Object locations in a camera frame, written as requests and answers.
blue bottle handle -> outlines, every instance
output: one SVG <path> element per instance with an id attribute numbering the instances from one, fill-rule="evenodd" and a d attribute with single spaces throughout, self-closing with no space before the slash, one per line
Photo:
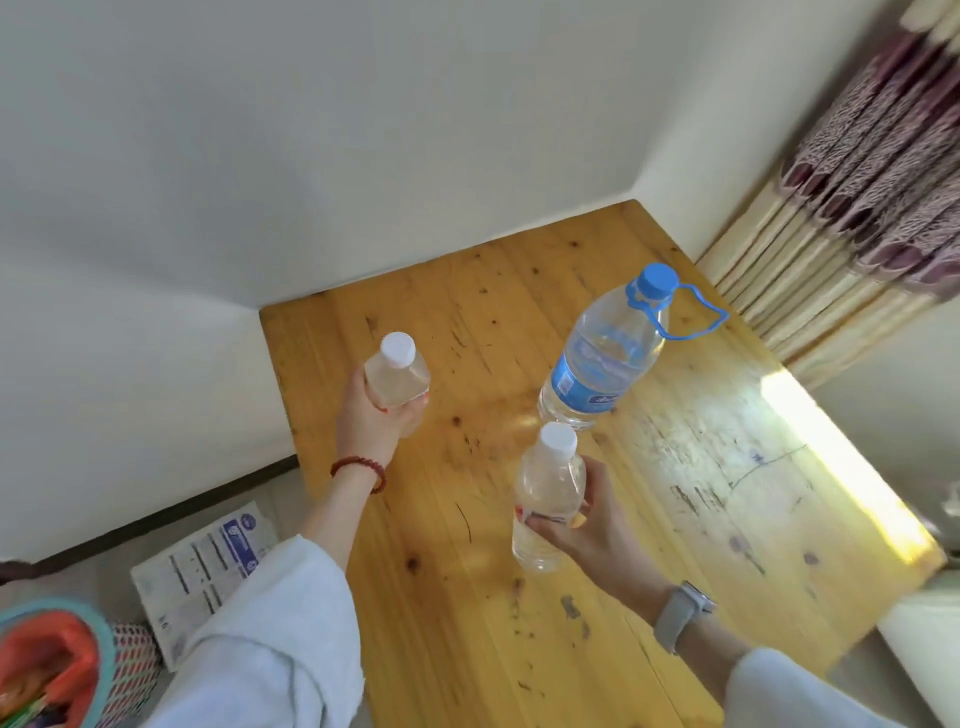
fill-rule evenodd
<path id="1" fill-rule="evenodd" d="M 649 303 L 643 299 L 637 300 L 636 295 L 639 293 L 636 289 L 636 285 L 631 281 L 627 284 L 627 302 L 630 304 L 630 308 L 635 308 L 639 311 L 643 311 L 647 314 L 647 318 L 650 319 L 650 323 L 654 325 L 654 328 L 657 330 L 657 333 L 662 336 L 667 341 L 689 341 L 690 339 L 699 339 L 701 336 L 706 336 L 709 333 L 713 333 L 718 328 L 723 326 L 723 324 L 730 318 L 730 312 L 725 311 L 723 308 L 713 305 L 707 299 L 704 298 L 704 294 L 700 292 L 700 289 L 692 283 L 680 283 L 678 288 L 687 288 L 693 292 L 693 295 L 697 297 L 703 306 L 709 308 L 711 311 L 715 311 L 720 314 L 716 321 L 710 324 L 707 328 L 702 331 L 696 331 L 694 333 L 689 333 L 686 336 L 674 336 L 672 333 L 668 332 L 665 328 L 660 325 L 660 321 L 657 319 L 657 314 L 664 310 L 667 306 L 673 303 L 673 296 L 667 296 L 665 299 L 662 299 L 656 306 L 651 306 Z"/>

bottle label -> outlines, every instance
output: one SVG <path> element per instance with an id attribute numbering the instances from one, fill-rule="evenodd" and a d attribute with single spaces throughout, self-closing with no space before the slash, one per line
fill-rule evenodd
<path id="1" fill-rule="evenodd" d="M 566 363 L 566 353 L 561 354 L 560 361 L 553 368 L 550 383 L 558 399 L 567 407 L 589 414 L 607 412 L 623 394 L 623 392 L 597 392 L 587 387 L 570 371 Z"/>

water bottle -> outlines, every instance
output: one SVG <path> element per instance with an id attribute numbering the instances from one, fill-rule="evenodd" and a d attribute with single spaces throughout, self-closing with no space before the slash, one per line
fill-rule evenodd
<path id="1" fill-rule="evenodd" d="M 587 469 L 577 454 L 577 433 L 570 425 L 547 423 L 537 443 L 520 460 L 514 497 L 514 556 L 525 569 L 552 571 L 564 555 L 528 528 L 533 514 L 570 523 L 587 488 Z"/>
<path id="2" fill-rule="evenodd" d="M 703 331 L 667 332 L 669 306 L 678 288 L 688 288 L 719 318 Z M 611 409 L 657 361 L 664 340 L 684 341 L 716 330 L 730 314 L 707 302 L 663 263 L 651 263 L 624 288 L 604 294 L 581 314 L 564 353 L 540 389 L 543 420 L 586 429 Z"/>
<path id="3" fill-rule="evenodd" d="M 402 331 L 388 333 L 380 342 L 380 351 L 363 365 L 367 378 L 367 396 L 373 406 L 384 412 L 399 407 L 430 389 L 430 371 L 417 351 L 413 338 Z M 407 437 L 418 426 L 422 415 L 404 427 Z"/>

table surface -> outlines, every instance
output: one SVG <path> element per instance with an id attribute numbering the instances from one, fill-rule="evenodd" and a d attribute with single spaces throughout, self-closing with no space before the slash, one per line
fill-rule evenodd
<path id="1" fill-rule="evenodd" d="M 380 338 L 409 332 L 433 375 L 423 425 L 401 441 L 348 568 L 377 728 L 721 723 L 639 618 L 572 564 L 534 575 L 510 550 L 540 386 L 577 316 L 655 260 L 723 304 L 627 202 L 261 312 L 314 495 L 329 479 L 341 388 Z M 686 294 L 671 307 L 681 332 L 708 317 Z M 817 673 L 943 563 L 735 315 L 668 342 L 580 452 L 609 464 L 637 536 L 674 579 Z"/>

white bottle cap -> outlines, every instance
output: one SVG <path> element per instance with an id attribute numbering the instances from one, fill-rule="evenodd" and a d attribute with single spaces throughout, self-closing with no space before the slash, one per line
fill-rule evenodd
<path id="1" fill-rule="evenodd" d="M 380 353 L 394 369 L 406 369 L 417 358 L 417 345 L 410 334 L 403 331 L 388 333 L 380 342 Z"/>
<path id="2" fill-rule="evenodd" d="M 564 423 L 547 423 L 540 428 L 540 443 L 564 460 L 577 453 L 577 433 Z"/>

